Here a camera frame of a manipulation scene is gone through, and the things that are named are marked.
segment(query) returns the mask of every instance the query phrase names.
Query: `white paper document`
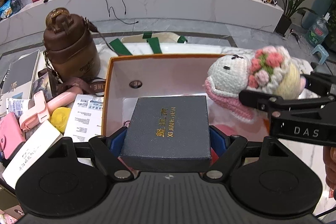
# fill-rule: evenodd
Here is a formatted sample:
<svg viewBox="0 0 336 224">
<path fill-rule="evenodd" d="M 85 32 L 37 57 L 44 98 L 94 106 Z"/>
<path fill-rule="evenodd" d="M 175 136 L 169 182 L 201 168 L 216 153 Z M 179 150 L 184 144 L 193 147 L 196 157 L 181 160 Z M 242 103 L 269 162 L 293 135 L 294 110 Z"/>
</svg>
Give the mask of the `white paper document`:
<svg viewBox="0 0 336 224">
<path fill-rule="evenodd" d="M 87 142 L 92 137 L 101 135 L 103 102 L 104 97 L 77 95 L 64 137 L 71 137 L 73 142 Z"/>
<path fill-rule="evenodd" d="M 62 134 L 45 121 L 25 142 L 2 173 L 4 180 L 15 189 L 16 182 L 55 142 Z"/>
</svg>

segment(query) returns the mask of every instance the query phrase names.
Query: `bottle lid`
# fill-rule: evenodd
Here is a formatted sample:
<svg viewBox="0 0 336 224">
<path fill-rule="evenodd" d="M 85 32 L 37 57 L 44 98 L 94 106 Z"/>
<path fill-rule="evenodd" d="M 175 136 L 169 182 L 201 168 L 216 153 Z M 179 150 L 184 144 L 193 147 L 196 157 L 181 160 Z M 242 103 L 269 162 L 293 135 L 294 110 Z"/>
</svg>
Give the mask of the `bottle lid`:
<svg viewBox="0 0 336 224">
<path fill-rule="evenodd" d="M 330 18 L 330 14 L 329 13 L 326 13 L 325 16 L 324 16 L 324 19 L 328 22 L 328 19 Z"/>
</svg>

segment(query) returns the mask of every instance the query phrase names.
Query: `crocheted toy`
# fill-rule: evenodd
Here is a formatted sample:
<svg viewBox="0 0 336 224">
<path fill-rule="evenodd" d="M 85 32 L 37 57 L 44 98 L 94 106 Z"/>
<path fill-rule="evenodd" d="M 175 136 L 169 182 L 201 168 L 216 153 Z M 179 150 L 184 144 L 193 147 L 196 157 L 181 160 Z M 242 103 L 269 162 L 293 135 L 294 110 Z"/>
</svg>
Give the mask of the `crocheted toy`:
<svg viewBox="0 0 336 224">
<path fill-rule="evenodd" d="M 246 123 L 256 117 L 254 109 L 243 106 L 238 99 L 239 92 L 248 85 L 249 68 L 250 60 L 245 56 L 225 55 L 211 65 L 205 80 L 209 98 Z"/>
<path fill-rule="evenodd" d="M 297 99 L 305 87 L 305 78 L 292 63 L 284 47 L 268 46 L 256 51 L 251 60 L 248 90 Z"/>
<path fill-rule="evenodd" d="M 273 46 L 257 50 L 251 61 L 245 56 L 223 56 L 211 65 L 205 80 L 209 98 L 245 123 L 254 122 L 256 111 L 240 103 L 238 94 L 242 90 L 256 90 L 290 100 L 297 99 L 304 87 L 305 78 L 300 78 L 288 51 Z"/>
</svg>

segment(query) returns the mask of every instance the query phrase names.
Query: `pink wallet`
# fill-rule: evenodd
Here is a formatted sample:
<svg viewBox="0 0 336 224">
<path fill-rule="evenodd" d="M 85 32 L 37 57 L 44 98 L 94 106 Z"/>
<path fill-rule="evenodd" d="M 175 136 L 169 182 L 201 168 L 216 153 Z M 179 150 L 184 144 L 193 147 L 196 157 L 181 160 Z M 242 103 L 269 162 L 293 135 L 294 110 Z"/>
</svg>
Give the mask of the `pink wallet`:
<svg viewBox="0 0 336 224">
<path fill-rule="evenodd" d="M 0 145 L 5 159 L 13 158 L 26 139 L 16 120 L 15 113 L 9 112 L 0 121 Z"/>
</svg>

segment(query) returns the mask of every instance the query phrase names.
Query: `person's hand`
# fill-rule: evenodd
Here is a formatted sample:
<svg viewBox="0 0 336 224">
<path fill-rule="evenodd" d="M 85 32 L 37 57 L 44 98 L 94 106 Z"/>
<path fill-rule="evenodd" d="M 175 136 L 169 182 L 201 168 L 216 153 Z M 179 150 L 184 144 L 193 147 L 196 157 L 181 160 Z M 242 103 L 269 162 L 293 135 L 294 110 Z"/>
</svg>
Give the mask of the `person's hand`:
<svg viewBox="0 0 336 224">
<path fill-rule="evenodd" d="M 327 174 L 325 182 L 331 189 L 336 189 L 336 148 L 323 147 L 323 161 Z"/>
</svg>

